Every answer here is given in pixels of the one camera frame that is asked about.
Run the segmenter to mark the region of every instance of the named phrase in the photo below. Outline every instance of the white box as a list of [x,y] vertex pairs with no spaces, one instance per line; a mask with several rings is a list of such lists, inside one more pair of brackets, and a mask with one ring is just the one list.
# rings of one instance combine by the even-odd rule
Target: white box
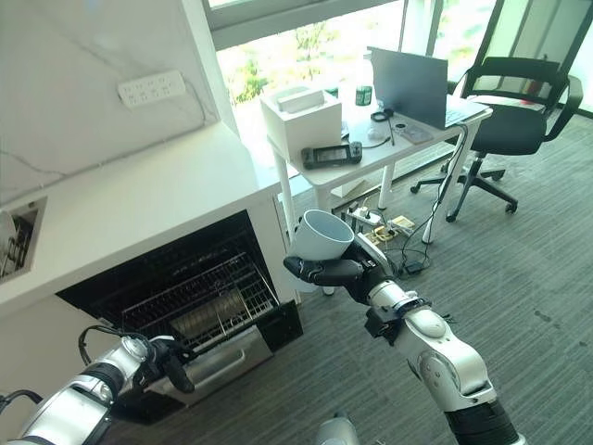
[[324,91],[298,86],[263,96],[260,103],[268,136],[288,161],[300,160],[303,148],[342,142],[342,104]]

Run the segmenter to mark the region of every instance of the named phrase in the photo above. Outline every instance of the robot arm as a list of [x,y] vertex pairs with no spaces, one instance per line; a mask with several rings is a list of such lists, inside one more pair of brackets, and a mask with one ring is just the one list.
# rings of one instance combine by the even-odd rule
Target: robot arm
[[[373,337],[384,337],[406,357],[445,413],[459,444],[527,443],[498,402],[482,357],[453,335],[447,322],[431,310],[430,301],[413,291],[404,292],[395,283],[388,259],[365,237],[355,238],[342,260],[289,257],[284,266],[305,281],[344,286],[355,301],[370,306],[366,329]],[[344,428],[344,419],[330,421],[325,428],[338,424]]]
[[172,337],[122,337],[45,401],[9,445],[94,445],[107,432],[118,395],[132,385],[167,375],[183,392],[194,385],[177,358],[181,345]]

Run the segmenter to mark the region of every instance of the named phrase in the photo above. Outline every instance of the gray laptop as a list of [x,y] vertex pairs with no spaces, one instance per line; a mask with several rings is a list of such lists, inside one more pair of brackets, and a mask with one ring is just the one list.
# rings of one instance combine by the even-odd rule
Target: gray laptop
[[487,108],[447,95],[446,60],[369,46],[377,101],[416,121],[444,129]]

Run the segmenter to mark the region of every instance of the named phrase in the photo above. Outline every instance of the white mug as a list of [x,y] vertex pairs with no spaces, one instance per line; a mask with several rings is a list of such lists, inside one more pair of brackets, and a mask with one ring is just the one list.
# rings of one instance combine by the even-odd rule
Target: white mug
[[[323,210],[307,210],[296,229],[295,240],[288,249],[289,257],[308,261],[335,260],[342,256],[354,240],[352,229]],[[313,292],[317,286],[297,279],[288,273],[291,284],[301,292]]]

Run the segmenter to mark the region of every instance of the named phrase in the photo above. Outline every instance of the black office chair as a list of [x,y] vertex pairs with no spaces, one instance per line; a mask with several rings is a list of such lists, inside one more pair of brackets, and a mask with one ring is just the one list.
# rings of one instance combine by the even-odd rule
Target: black office chair
[[[517,199],[487,180],[490,178],[498,181],[505,171],[480,172],[480,167],[488,153],[505,156],[536,153],[543,142],[558,136],[573,117],[583,99],[581,83],[573,76],[560,74],[559,66],[557,62],[546,60],[487,57],[481,65],[473,66],[465,73],[462,97],[507,97],[516,101],[516,105],[489,104],[493,110],[492,116],[482,121],[473,140],[472,150],[477,155],[470,169],[460,175],[458,182],[464,184],[463,192],[457,207],[448,214],[447,221],[455,221],[463,200],[473,185],[507,201],[507,212],[514,213],[517,210]],[[546,133],[548,119],[566,88],[566,104],[549,133]],[[530,107],[522,106],[522,101],[529,103]],[[534,109],[534,104],[541,108]],[[447,164],[441,168],[441,172],[446,171]],[[421,185],[440,184],[443,180],[444,175],[422,179],[410,191],[418,193]]]

